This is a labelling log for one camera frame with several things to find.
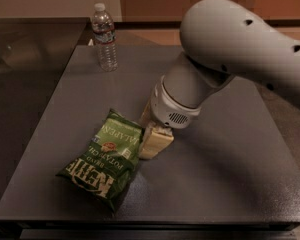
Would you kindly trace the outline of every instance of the bottle cap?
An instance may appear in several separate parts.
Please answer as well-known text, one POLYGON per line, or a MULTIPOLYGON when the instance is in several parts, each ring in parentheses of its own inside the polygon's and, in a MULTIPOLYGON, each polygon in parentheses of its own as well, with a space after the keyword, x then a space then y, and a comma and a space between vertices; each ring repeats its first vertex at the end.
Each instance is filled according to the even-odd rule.
POLYGON ((97 11, 97 12, 103 12, 106 7, 103 3, 98 3, 98 4, 95 4, 94 5, 94 9, 97 11))

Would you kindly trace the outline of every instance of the green bag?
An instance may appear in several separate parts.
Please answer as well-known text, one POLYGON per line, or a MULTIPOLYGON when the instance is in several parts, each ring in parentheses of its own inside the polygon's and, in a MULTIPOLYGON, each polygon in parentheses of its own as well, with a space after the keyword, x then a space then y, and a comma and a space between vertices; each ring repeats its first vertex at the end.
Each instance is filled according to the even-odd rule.
POLYGON ((113 200, 125 188, 138 164, 143 128, 110 109, 88 150, 57 176, 91 192, 115 211, 113 200))

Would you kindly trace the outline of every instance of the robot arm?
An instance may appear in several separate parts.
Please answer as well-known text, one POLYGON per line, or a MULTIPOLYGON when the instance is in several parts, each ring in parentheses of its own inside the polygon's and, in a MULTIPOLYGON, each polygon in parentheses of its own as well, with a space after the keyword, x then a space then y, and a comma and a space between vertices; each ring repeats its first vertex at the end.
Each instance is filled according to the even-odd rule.
POLYGON ((234 76, 259 82, 300 108, 300 41, 268 26, 228 0, 203 0, 180 29, 185 53, 151 96, 151 113, 172 128, 185 128, 203 101, 234 76))

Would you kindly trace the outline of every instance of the chip bag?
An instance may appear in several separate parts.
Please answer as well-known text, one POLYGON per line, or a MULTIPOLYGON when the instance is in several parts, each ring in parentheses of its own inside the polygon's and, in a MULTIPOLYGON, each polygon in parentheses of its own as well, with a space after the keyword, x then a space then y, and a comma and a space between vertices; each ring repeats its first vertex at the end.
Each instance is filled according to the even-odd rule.
POLYGON ((88 150, 57 176, 71 180, 115 211, 114 199, 123 191, 138 164, 143 128, 110 109, 88 150))

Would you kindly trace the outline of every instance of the clear water bottle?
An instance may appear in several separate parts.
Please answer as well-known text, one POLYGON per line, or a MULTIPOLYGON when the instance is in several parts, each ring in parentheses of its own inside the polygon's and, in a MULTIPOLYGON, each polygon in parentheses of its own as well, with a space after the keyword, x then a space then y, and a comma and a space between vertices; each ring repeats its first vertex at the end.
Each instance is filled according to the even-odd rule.
POLYGON ((116 56, 116 36, 113 19, 105 10, 105 5, 94 5, 95 13, 91 19, 92 29, 97 47, 100 66, 105 71, 114 71, 118 68, 116 56))

